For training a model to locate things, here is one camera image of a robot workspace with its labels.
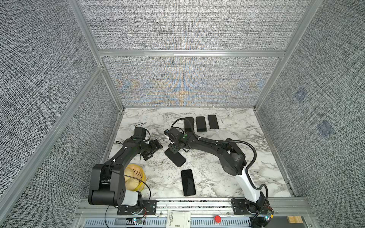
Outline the black case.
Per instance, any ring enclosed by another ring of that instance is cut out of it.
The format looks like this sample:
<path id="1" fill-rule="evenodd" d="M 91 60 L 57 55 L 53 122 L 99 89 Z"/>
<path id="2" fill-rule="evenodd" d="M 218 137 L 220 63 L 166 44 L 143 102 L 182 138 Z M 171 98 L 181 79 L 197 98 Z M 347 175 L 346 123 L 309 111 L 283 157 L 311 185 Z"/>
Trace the black case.
<path id="1" fill-rule="evenodd" d="M 186 163 L 186 159 L 179 153 L 173 153 L 170 149 L 167 149 L 164 154 L 177 166 L 181 167 Z"/>

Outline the black phone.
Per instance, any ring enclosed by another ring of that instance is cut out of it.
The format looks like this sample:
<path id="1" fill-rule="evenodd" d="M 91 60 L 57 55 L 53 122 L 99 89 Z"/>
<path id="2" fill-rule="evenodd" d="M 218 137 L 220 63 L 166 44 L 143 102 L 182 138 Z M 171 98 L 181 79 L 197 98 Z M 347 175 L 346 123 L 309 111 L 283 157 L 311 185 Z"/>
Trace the black phone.
<path id="1" fill-rule="evenodd" d="M 184 131 L 186 133 L 194 132 L 194 118 L 193 117 L 186 117 L 184 119 Z"/>
<path id="2" fill-rule="evenodd" d="M 194 176 L 191 169 L 181 171 L 182 188 L 185 197 L 194 196 L 196 194 L 196 188 L 194 183 Z"/>
<path id="3" fill-rule="evenodd" d="M 207 132 L 207 125 L 204 116 L 197 116 L 196 117 L 196 127 L 197 132 Z"/>

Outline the black phone screen up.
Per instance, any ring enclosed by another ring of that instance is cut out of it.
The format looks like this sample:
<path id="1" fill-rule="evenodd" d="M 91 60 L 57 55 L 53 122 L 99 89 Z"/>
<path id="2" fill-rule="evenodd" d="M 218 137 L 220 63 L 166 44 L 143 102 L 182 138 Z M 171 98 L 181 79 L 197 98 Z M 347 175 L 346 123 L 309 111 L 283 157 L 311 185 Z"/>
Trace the black phone screen up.
<path id="1" fill-rule="evenodd" d="M 216 115 L 208 115 L 209 127 L 210 129 L 219 129 L 219 124 Z"/>

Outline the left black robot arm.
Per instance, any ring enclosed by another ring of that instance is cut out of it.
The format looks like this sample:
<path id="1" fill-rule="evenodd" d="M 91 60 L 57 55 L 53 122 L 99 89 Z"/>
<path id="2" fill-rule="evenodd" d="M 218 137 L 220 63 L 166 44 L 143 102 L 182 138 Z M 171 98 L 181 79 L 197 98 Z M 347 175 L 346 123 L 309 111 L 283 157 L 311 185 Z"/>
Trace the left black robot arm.
<path id="1" fill-rule="evenodd" d="M 104 164 L 96 164 L 92 168 L 88 202 L 91 205 L 106 206 L 142 206 L 142 196 L 139 192 L 126 188 L 125 178 L 131 175 L 124 171 L 131 160 L 138 154 L 146 159 L 162 149 L 158 140 L 144 142 L 142 139 L 128 138 L 122 148 Z"/>

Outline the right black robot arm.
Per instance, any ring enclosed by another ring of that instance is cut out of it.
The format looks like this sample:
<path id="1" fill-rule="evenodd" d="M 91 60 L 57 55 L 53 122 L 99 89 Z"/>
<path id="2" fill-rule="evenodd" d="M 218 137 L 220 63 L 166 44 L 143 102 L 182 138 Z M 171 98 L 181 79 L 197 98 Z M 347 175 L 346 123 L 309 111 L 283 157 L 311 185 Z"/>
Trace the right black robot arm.
<path id="1" fill-rule="evenodd" d="M 164 153 L 177 167 L 181 167 L 186 162 L 180 154 L 181 150 L 199 150 L 212 154 L 219 159 L 223 170 L 236 178 L 243 190 L 247 210 L 252 214 L 260 214 L 264 210 L 268 203 L 268 191 L 264 194 L 261 190 L 266 189 L 267 186 L 265 184 L 256 186 L 249 174 L 249 168 L 257 158 L 257 152 L 251 144 L 231 139 L 215 141 L 200 137 L 194 132 L 165 130 L 164 134 L 170 141 Z M 253 151 L 254 157 L 250 163 L 246 162 L 246 156 L 237 145 L 238 143 L 247 145 Z"/>

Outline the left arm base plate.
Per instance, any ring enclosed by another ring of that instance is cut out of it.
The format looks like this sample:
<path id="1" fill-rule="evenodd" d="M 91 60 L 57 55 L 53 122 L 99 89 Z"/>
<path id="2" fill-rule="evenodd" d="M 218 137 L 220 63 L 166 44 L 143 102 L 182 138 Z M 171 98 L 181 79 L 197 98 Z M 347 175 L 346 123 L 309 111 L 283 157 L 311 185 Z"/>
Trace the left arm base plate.
<path id="1" fill-rule="evenodd" d="M 117 210 L 119 216 L 143 216 L 156 215 L 157 200 L 144 199 L 141 205 L 136 206 L 120 206 Z"/>

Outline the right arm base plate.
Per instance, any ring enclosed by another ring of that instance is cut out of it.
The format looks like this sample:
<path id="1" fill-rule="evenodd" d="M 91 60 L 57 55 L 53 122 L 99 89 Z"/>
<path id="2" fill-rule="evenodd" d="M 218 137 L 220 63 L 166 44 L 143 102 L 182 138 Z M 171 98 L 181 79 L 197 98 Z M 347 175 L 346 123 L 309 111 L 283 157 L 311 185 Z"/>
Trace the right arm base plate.
<path id="1" fill-rule="evenodd" d="M 246 199 L 231 199 L 232 209 L 235 215 L 250 215 Z"/>

